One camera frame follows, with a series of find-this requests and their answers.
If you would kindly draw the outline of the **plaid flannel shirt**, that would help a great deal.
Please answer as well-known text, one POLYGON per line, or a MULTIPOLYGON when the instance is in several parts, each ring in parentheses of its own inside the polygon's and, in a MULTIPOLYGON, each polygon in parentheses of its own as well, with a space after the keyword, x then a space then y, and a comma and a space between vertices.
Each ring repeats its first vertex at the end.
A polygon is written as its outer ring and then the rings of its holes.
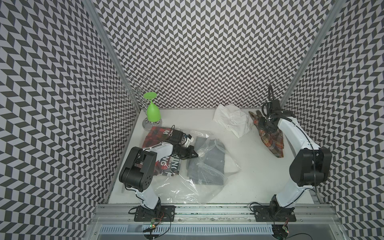
POLYGON ((262 130, 259 127, 259 122, 262 117, 262 113, 257 110, 255 113, 249 111, 249 115, 251 119, 253 120, 253 123, 255 127, 257 128, 260 138, 264 145, 267 147, 267 149, 277 158, 283 158, 284 157, 284 136, 281 130, 277 130, 276 132, 270 134, 267 133, 265 130, 262 130))

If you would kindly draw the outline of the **dark grey garment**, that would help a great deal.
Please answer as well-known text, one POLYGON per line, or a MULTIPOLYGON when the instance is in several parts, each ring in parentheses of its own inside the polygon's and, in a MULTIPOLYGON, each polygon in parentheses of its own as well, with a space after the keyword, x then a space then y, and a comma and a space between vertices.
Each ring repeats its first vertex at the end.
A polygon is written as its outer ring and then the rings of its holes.
POLYGON ((187 176, 196 185, 222 186, 225 181, 225 147, 219 140, 197 137, 197 158, 188 160, 187 176))

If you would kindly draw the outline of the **clear plastic vacuum bag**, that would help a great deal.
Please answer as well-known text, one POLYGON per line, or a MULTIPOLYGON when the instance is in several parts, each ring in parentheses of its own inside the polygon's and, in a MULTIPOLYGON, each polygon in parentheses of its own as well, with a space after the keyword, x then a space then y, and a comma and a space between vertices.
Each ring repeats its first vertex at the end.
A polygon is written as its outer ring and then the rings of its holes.
POLYGON ((152 127, 143 147, 182 133, 182 150, 156 163, 151 187, 163 203, 207 204, 241 171, 224 143, 210 131, 152 127))

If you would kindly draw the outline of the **white shirt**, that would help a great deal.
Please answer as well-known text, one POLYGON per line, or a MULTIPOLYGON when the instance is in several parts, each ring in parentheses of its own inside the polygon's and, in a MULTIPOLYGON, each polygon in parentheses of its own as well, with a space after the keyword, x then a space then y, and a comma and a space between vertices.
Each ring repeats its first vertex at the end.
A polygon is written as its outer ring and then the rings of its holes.
POLYGON ((215 110, 213 121, 241 138, 252 130, 253 121, 249 114, 233 104, 219 104, 215 110))

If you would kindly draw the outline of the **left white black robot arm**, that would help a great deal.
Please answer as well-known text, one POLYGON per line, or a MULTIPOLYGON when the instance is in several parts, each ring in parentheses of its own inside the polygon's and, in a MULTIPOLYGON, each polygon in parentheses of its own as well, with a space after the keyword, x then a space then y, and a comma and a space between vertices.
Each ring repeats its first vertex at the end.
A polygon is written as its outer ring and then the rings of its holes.
POLYGON ((151 187, 155 166, 161 159, 173 156, 181 160, 196 158, 194 146, 160 142, 148 148, 133 147, 126 158, 119 175, 119 181, 126 190, 133 191, 142 201, 146 210, 156 210, 161 205, 160 198, 151 187))

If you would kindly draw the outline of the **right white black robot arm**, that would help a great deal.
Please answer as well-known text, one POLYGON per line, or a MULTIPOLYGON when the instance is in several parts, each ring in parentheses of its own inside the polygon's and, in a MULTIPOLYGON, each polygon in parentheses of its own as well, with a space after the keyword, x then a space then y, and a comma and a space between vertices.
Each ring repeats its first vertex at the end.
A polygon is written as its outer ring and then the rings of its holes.
POLYGON ((269 134, 280 130, 295 156, 289 167, 291 179, 270 202, 270 214, 277 215, 286 209, 293 210, 305 191, 314 190, 328 179, 332 153, 317 145, 300 126, 294 113, 281 108, 279 100, 268 100, 262 110, 266 112, 262 112, 259 122, 261 129, 269 134))

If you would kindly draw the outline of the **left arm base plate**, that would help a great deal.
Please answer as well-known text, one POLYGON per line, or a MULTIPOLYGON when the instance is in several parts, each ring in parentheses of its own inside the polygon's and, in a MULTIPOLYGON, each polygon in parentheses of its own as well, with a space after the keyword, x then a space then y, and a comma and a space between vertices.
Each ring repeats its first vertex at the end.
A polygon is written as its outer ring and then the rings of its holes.
POLYGON ((154 210, 146 209, 138 206, 134 221, 135 222, 150 222, 152 219, 162 219, 162 222, 173 222, 175 218, 176 206, 174 205, 160 205, 154 210))

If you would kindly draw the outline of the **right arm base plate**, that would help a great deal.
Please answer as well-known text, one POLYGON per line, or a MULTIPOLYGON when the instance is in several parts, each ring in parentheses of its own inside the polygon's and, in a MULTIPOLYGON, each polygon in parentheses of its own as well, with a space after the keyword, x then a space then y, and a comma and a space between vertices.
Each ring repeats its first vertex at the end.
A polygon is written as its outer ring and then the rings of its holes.
POLYGON ((279 208, 273 210, 266 206, 253 206, 257 222, 296 222, 295 208, 279 208))

